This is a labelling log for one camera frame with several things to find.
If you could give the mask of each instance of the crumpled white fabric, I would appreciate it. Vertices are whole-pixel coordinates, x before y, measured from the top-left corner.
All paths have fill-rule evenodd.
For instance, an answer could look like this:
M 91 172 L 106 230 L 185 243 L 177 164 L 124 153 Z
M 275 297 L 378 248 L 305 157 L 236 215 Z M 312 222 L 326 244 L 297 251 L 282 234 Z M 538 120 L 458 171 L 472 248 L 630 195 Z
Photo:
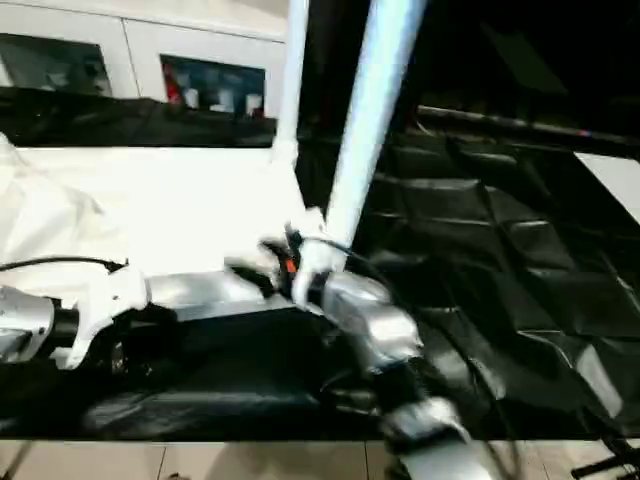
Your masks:
M 91 255 L 96 236 L 115 233 L 108 224 L 89 195 L 56 183 L 27 164 L 0 133 L 0 264 L 51 255 Z M 83 272 L 95 275 L 98 269 L 62 264 L 27 267 L 1 273 L 0 281 L 53 294 L 57 285 L 84 283 Z

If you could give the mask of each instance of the black cable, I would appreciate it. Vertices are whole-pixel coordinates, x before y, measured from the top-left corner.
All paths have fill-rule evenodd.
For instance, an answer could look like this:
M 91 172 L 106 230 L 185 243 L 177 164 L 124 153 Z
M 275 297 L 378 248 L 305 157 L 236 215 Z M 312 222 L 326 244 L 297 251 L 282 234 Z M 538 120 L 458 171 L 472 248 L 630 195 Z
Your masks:
M 612 468 L 620 467 L 623 464 L 633 464 L 640 457 L 640 451 L 632 450 L 629 452 L 614 454 L 612 457 L 606 458 L 596 463 L 585 465 L 584 467 L 575 468 L 571 471 L 573 478 L 583 478 L 596 473 L 611 470 Z
M 500 464 L 497 453 L 493 450 L 493 447 L 491 447 L 488 444 L 493 460 L 496 462 L 500 472 L 503 475 L 505 476 L 508 475 L 513 479 L 521 478 L 522 458 L 517 448 L 517 445 L 515 443 L 515 440 L 517 438 L 515 435 L 515 429 L 513 428 L 511 421 L 508 419 L 507 414 L 504 411 L 504 408 L 502 407 L 502 405 L 500 405 L 500 402 L 498 402 L 498 400 L 494 396 L 493 390 L 491 389 L 491 386 L 487 382 L 486 378 L 484 377 L 484 375 L 482 374 L 478 366 L 475 363 L 473 363 L 471 358 L 469 358 L 469 356 L 465 353 L 464 348 L 458 343 L 458 341 L 453 337 L 453 335 L 444 326 L 440 325 L 437 322 L 431 321 L 429 318 L 425 317 L 425 315 L 423 315 L 418 308 L 415 308 L 412 304 L 405 301 L 402 298 L 402 296 L 400 296 L 397 289 L 387 279 L 387 277 L 378 268 L 376 268 L 371 262 L 371 260 L 369 260 L 368 258 L 364 257 L 363 255 L 357 254 L 350 248 L 345 247 L 344 245 L 341 245 L 340 243 L 328 238 L 306 237 L 304 238 L 304 240 L 311 240 L 314 242 L 324 243 L 326 245 L 329 245 L 330 247 L 335 248 L 336 250 L 341 251 L 342 253 L 346 254 L 348 257 L 351 257 L 354 260 L 357 260 L 367 270 L 371 278 L 380 282 L 389 291 L 389 293 L 391 294 L 391 297 L 398 304 L 398 306 L 400 306 L 400 308 L 406 310 L 412 317 L 416 319 L 418 318 L 424 319 L 429 326 L 433 327 L 434 329 L 438 330 L 438 332 L 440 332 L 440 334 L 444 337 L 447 343 L 451 345 L 451 347 L 455 350 L 455 352 L 458 354 L 458 356 L 462 359 L 464 364 L 467 366 L 471 374 L 471 377 L 474 378 L 475 381 L 480 385 L 480 388 L 483 390 L 484 395 L 489 399 L 489 403 L 491 403 L 491 406 L 494 408 L 494 410 L 498 414 L 498 417 L 500 418 L 500 422 L 504 426 L 506 436 L 511 443 L 511 455 L 513 457 L 513 462 L 514 462 L 513 463 L 514 472 L 511 475 L 508 475 L 508 469 L 505 468 L 504 465 Z M 459 312 L 457 309 L 456 309 L 456 315 L 459 316 Z
M 81 256 L 55 256 L 55 257 L 41 257 L 32 258 L 30 260 L 22 260 L 19 262 L 11 262 L 0 265 L 0 272 L 7 272 L 9 270 L 15 270 L 18 268 L 31 267 L 34 265 L 42 265 L 46 263 L 93 263 L 96 265 L 102 265 L 109 272 L 113 273 L 120 270 L 125 265 L 110 260 L 103 260 L 101 258 L 93 257 L 81 257 Z

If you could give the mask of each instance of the orange component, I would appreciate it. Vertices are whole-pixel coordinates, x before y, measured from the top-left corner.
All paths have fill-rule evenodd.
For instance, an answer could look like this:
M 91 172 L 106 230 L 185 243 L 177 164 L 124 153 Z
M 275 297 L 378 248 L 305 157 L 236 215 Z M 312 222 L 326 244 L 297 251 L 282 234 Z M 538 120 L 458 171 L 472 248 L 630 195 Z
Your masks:
M 297 271 L 298 269 L 296 268 L 296 264 L 293 263 L 293 260 L 290 258 L 287 258 L 287 272 L 296 273 Z

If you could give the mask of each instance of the wrinkled black plastic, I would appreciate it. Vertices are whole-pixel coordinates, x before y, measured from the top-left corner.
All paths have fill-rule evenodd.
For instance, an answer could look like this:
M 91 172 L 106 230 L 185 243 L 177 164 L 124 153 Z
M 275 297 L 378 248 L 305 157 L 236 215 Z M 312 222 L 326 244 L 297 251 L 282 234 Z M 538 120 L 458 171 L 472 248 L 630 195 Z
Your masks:
M 18 145 L 264 146 L 269 121 L 0 90 Z M 339 139 L 306 133 L 298 177 L 326 206 Z M 446 327 L 520 438 L 640 434 L 640 227 L 570 152 L 391 138 L 355 249 L 418 305 L 431 388 L 478 438 L 504 428 Z M 267 312 L 136 330 L 135 368 L 0 367 L 0 436 L 149 440 L 371 438 L 373 403 L 322 319 Z M 150 345 L 161 348 L 152 350 Z

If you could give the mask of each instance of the white fabric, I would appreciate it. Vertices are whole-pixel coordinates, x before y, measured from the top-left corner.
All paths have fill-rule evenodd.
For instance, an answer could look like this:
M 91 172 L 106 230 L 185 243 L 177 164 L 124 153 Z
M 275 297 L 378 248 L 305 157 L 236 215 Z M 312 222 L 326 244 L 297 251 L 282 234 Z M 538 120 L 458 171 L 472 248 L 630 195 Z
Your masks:
M 304 216 L 290 164 L 267 149 L 18 149 L 2 159 L 0 260 L 52 254 L 129 259 L 145 276 L 211 272 L 256 257 Z M 0 274 L 33 293 L 71 294 L 99 267 Z

